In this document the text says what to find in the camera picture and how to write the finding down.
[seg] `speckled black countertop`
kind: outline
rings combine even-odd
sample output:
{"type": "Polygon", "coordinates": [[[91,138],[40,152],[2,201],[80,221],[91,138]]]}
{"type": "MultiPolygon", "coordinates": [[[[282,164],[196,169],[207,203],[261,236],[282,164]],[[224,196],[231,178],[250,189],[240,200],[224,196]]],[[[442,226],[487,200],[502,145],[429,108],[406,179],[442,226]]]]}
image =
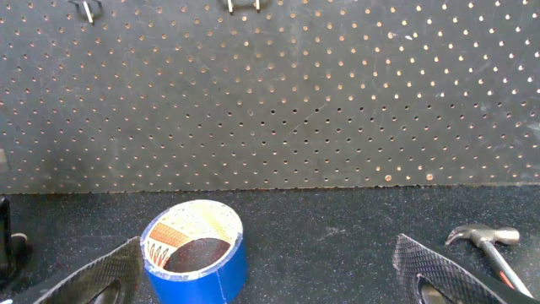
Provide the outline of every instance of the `speckled black countertop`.
{"type": "MultiPolygon", "coordinates": [[[[540,187],[402,187],[210,193],[13,195],[13,231],[34,244],[24,277],[0,299],[97,258],[164,209],[197,198],[218,200],[242,218],[250,275],[237,303],[391,303],[402,297],[392,267],[405,233],[493,275],[471,242],[444,248],[456,226],[509,225],[514,247],[498,246],[540,296],[540,187]]],[[[138,303],[158,303],[144,278],[138,303]]]]}

